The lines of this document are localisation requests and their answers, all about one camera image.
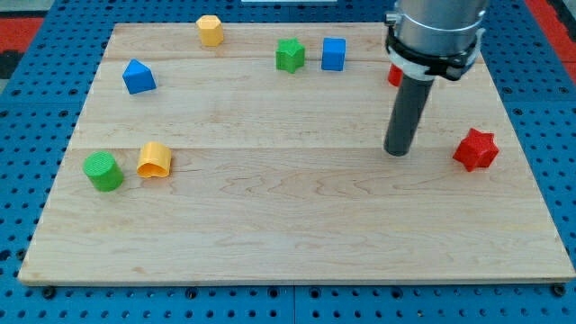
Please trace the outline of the red block behind arm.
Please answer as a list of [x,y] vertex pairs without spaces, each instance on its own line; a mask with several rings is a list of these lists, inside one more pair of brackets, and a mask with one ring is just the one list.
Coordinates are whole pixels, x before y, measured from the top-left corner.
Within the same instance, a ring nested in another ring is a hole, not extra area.
[[398,87],[401,84],[403,72],[402,70],[394,64],[390,65],[387,80],[390,85]]

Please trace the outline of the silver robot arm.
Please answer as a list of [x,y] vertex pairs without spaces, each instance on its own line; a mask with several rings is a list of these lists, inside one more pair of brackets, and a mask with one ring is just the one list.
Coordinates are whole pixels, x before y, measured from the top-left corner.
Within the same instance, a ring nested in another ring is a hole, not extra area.
[[430,56],[451,56],[476,39],[489,0],[398,0],[396,38]]

